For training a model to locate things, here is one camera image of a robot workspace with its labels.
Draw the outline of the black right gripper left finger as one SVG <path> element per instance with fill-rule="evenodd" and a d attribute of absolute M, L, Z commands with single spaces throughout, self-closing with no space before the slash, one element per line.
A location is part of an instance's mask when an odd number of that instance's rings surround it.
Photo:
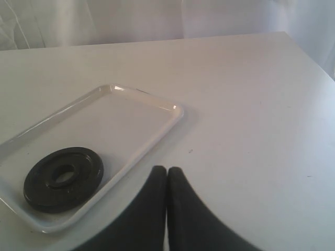
<path fill-rule="evenodd" d="M 167 171 L 154 166 L 126 209 L 76 250 L 163 250 Z"/>

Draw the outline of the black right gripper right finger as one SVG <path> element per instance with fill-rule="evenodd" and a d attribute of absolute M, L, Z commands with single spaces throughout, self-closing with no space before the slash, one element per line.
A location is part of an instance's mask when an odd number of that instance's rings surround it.
<path fill-rule="evenodd" d="M 170 250 L 259 250 L 206 207 L 179 167 L 167 176 L 167 232 Z"/>

